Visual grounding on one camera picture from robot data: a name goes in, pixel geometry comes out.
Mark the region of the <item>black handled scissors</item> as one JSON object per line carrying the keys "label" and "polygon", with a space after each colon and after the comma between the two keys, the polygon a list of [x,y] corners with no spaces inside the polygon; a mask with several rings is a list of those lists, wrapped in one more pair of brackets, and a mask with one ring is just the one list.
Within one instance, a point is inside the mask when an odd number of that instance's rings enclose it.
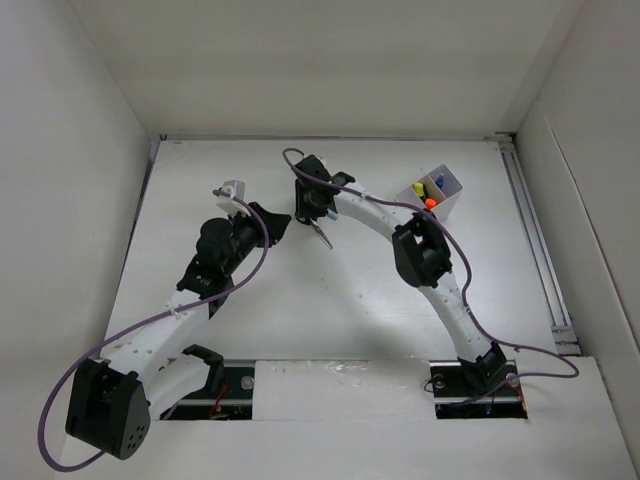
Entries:
{"label": "black handled scissors", "polygon": [[311,227],[316,235],[320,238],[323,244],[330,250],[333,249],[333,244],[331,243],[329,237],[325,234],[325,232],[321,229],[321,227],[317,224],[316,220],[311,218],[302,217],[298,214],[295,215],[295,219],[298,223],[304,226]]}

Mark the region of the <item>yellow cap highlighter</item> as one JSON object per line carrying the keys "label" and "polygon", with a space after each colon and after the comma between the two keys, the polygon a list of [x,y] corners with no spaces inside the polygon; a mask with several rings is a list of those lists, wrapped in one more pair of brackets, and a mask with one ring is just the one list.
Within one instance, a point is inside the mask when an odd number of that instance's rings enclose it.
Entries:
{"label": "yellow cap highlighter", "polygon": [[423,183],[421,183],[421,182],[413,183],[412,184],[412,189],[415,192],[415,194],[418,197],[420,197],[422,200],[424,200],[427,197],[425,186],[424,186]]}

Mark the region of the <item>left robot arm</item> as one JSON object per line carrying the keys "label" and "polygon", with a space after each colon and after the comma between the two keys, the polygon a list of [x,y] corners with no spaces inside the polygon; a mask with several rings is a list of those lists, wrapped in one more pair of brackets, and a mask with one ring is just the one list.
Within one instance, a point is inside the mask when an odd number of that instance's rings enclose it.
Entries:
{"label": "left robot arm", "polygon": [[189,337],[221,308],[233,274],[256,248],[277,244],[291,221],[258,203],[233,205],[200,228],[196,253],[160,319],[100,360],[87,359],[73,378],[65,430],[120,460],[141,446],[152,421],[196,392],[222,387],[223,358]]}

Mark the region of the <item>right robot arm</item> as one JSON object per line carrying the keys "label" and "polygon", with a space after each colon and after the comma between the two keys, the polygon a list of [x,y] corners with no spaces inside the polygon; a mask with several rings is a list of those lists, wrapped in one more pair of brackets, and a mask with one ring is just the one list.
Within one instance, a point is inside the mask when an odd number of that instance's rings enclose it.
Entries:
{"label": "right robot arm", "polygon": [[314,155],[290,166],[296,176],[296,218],[311,225],[331,215],[360,222],[388,240],[400,278],[431,304],[453,342],[462,381],[473,395],[493,388],[506,357],[472,320],[453,274],[451,250],[433,214],[382,200],[354,177],[329,173]]}

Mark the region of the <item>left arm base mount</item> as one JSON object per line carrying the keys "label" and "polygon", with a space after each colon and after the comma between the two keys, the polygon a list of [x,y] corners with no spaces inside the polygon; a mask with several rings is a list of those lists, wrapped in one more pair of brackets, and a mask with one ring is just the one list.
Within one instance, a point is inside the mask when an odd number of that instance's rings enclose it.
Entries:
{"label": "left arm base mount", "polygon": [[183,350],[189,360],[209,369],[204,386],[166,409],[161,420],[251,420],[255,385],[254,360],[225,360],[224,357],[200,345]]}

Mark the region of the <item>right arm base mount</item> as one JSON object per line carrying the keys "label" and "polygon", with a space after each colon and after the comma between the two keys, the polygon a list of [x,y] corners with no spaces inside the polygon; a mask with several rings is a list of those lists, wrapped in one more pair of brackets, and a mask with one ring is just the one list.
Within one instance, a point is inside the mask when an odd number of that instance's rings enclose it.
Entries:
{"label": "right arm base mount", "polygon": [[432,361],[430,378],[423,390],[433,396],[438,420],[527,419],[528,412],[519,386],[504,385],[489,393],[506,376],[518,373],[516,363],[508,360],[488,387],[472,386],[458,361]]}

